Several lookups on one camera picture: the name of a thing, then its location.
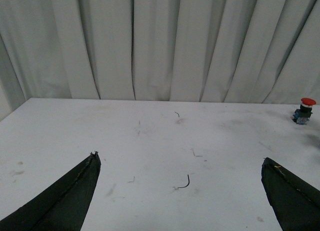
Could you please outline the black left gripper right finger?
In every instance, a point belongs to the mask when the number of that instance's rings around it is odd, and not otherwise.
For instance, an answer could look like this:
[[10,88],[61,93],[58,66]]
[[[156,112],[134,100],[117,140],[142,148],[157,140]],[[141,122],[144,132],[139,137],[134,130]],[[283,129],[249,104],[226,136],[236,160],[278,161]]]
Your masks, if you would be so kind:
[[283,231],[320,229],[320,191],[271,158],[264,159],[261,182]]

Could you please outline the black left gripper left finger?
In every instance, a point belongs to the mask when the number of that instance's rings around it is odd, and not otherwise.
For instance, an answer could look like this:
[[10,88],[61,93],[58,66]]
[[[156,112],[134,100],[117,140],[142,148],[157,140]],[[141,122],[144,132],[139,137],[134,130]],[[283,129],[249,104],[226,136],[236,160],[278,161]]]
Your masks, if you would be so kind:
[[79,231],[99,174],[98,152],[91,153],[35,198],[0,221],[2,231]]

